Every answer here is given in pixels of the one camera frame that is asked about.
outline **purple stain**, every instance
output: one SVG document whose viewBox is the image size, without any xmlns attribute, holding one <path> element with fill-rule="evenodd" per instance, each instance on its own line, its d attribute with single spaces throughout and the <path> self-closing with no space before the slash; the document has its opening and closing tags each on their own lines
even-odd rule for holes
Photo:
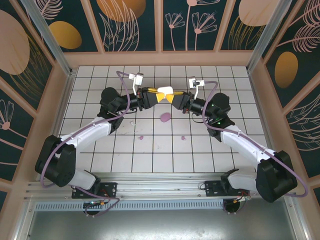
<svg viewBox="0 0 320 240">
<path fill-rule="evenodd" d="M 165 112 L 161 115 L 160 120 L 161 122 L 165 123 L 168 122 L 171 119 L 171 114 L 169 112 Z"/>
</svg>

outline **white bracket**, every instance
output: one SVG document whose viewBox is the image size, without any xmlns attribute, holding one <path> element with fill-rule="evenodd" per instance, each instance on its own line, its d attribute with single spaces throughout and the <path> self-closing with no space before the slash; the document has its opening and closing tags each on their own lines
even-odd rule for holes
<svg viewBox="0 0 320 240">
<path fill-rule="evenodd" d="M 137 95 L 136 85 L 141 86 L 143 78 L 144 78 L 143 73 L 138 72 L 137 74 L 133 74 L 133 73 L 129 74 L 129 79 L 133 80 L 132 90 L 134 95 Z"/>
<path fill-rule="evenodd" d="M 188 79 L 189 81 L 189 87 L 190 89 L 196 89 L 195 90 L 195 95 L 194 95 L 194 100 L 197 99 L 197 95 L 199 92 L 199 87 L 204 87 L 205 86 L 205 81 L 204 80 L 196 80 L 195 76 L 192 76 Z"/>
</svg>

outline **flower illustration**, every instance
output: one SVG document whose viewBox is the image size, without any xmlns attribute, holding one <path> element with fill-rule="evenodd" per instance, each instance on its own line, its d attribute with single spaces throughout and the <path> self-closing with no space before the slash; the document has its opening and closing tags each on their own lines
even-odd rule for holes
<svg viewBox="0 0 320 240">
<path fill-rule="evenodd" d="M 10 121 L 14 114 L 14 109 L 15 105 L 12 102 L 8 101 L 6 106 L 5 101 L 3 99 L 0 100 L 0 129 L 10 129 Z"/>
<path fill-rule="evenodd" d="M 12 116 L 14 114 L 14 109 L 15 109 L 15 105 L 11 101 L 8 101 L 8 103 L 6 105 L 6 103 L 3 99 L 0 100 L 0 130 L 5 130 L 5 131 L 9 130 L 9 131 L 13 132 L 14 134 L 17 134 L 20 137 L 23 137 L 26 139 L 27 138 L 26 136 L 14 131 L 10 128 L 10 122 L 11 122 Z M 2 138 L 0 138 L 0 142 L 7 144 L 11 147 L 14 147 L 16 149 L 19 149 L 19 150 L 24 149 L 23 147 L 15 145 L 15 144 L 8 142 Z M 11 165 L 10 163 L 4 163 L 4 162 L 0 162 L 0 164 Z"/>
<path fill-rule="evenodd" d="M 204 13 L 199 19 L 199 12 L 192 14 L 192 24 L 195 32 L 194 50 L 197 50 L 198 34 L 209 33 L 217 30 L 215 13 Z"/>
<path fill-rule="evenodd" d="M 216 4 L 219 3 L 220 0 L 186 0 L 186 3 L 191 6 L 194 7 L 196 5 L 210 5 L 210 4 Z"/>
<path fill-rule="evenodd" d="M 170 13 L 167 13 L 165 15 L 165 20 L 169 25 L 170 28 L 170 33 L 171 33 L 171 41 L 172 41 L 172 47 L 173 50 L 175 51 L 175 43 L 174 43 L 174 37 L 172 34 L 172 29 L 174 28 L 180 28 L 183 27 L 184 25 L 186 25 L 185 21 L 183 21 L 183 17 L 181 16 L 181 13 L 173 13 L 172 16 Z"/>
</svg>

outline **white tiled floor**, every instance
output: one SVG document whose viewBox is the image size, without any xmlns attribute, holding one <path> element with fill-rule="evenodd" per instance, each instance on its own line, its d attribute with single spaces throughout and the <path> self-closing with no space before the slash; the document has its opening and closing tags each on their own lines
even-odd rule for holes
<svg viewBox="0 0 320 240">
<path fill-rule="evenodd" d="M 217 92 L 230 97 L 228 116 L 243 132 L 266 145 L 254 94 L 243 66 L 80 66 L 61 135 L 83 127 L 96 117 L 104 88 L 113 87 L 120 94 L 125 94 L 116 71 L 143 73 L 143 87 L 170 85 L 175 90 L 186 92 L 187 77 L 218 81 Z M 198 98 L 206 99 L 212 87 L 206 84 L 199 91 Z M 161 122 L 161 114 L 167 112 L 171 113 L 172 119 Z M 194 115 L 193 118 L 201 121 L 200 116 Z M 235 167 L 254 170 L 249 161 L 210 137 L 207 128 L 194 120 L 166 100 L 154 108 L 127 114 L 116 132 L 82 151 L 77 167 L 91 172 L 125 173 L 222 173 Z"/>
</svg>

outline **metal base plate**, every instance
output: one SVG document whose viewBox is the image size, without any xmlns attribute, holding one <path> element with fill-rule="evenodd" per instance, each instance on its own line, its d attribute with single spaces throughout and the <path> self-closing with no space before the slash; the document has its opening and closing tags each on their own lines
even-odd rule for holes
<svg viewBox="0 0 320 240">
<path fill-rule="evenodd" d="M 102 198 L 110 197 L 115 198 L 117 193 L 117 183 L 116 182 L 101 182 L 100 189 L 97 193 L 98 196 Z M 78 190 L 74 189 L 71 197 L 73 199 L 92 199 L 93 197 Z"/>
<path fill-rule="evenodd" d="M 205 181 L 204 189 L 207 197 L 239 196 L 242 192 L 249 194 L 248 190 L 235 189 L 226 195 L 223 187 L 221 186 L 221 181 Z"/>
</svg>

